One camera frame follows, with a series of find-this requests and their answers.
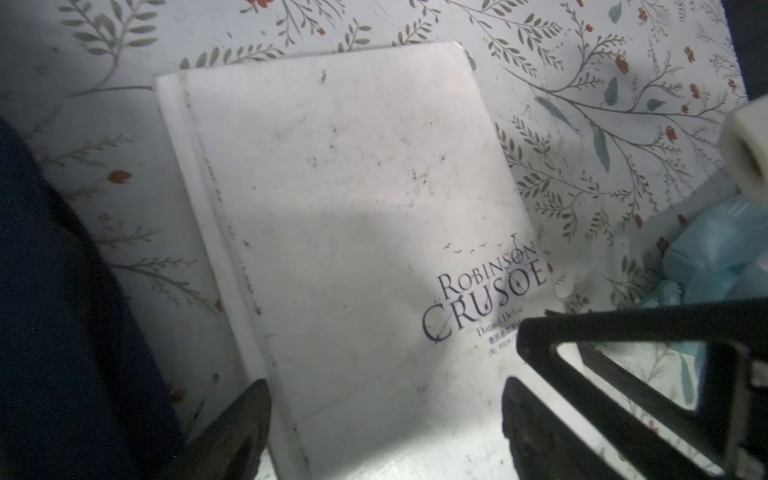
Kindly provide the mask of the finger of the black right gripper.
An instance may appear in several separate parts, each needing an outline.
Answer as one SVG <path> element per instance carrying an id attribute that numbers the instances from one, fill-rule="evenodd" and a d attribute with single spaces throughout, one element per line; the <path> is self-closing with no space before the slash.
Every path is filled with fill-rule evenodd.
<path id="1" fill-rule="evenodd" d="M 516 349 L 618 479 L 766 477 L 765 299 L 549 312 Z"/>

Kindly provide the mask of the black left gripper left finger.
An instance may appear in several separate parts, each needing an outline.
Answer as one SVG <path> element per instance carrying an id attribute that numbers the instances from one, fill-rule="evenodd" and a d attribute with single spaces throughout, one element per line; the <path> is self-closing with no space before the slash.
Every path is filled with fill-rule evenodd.
<path id="1" fill-rule="evenodd" d="M 265 451 L 272 398 L 267 381 L 253 382 L 157 479 L 254 479 Z"/>

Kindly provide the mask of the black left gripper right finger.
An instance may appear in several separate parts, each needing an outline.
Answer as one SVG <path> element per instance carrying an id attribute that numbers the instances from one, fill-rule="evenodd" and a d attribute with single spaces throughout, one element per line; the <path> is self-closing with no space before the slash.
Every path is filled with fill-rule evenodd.
<path id="1" fill-rule="evenodd" d="M 618 479 L 594 453 L 519 379 L 506 380 L 503 434 L 520 479 Z"/>

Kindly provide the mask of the navy blue student backpack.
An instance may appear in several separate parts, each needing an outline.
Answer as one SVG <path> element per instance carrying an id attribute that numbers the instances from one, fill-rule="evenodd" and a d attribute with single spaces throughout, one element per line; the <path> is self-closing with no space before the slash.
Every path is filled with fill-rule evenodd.
<path id="1" fill-rule="evenodd" d="M 1 475 L 145 479 L 184 447 L 125 295 L 30 148 L 1 127 Z"/>

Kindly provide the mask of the white Robinson Crusoe book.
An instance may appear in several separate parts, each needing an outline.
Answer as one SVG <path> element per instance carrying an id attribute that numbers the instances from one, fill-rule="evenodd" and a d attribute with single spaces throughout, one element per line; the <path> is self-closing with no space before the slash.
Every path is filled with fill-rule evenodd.
<path id="1" fill-rule="evenodd" d="M 154 81 L 281 479 L 513 479 L 517 354 L 562 304 L 465 50 L 364 49 Z"/>

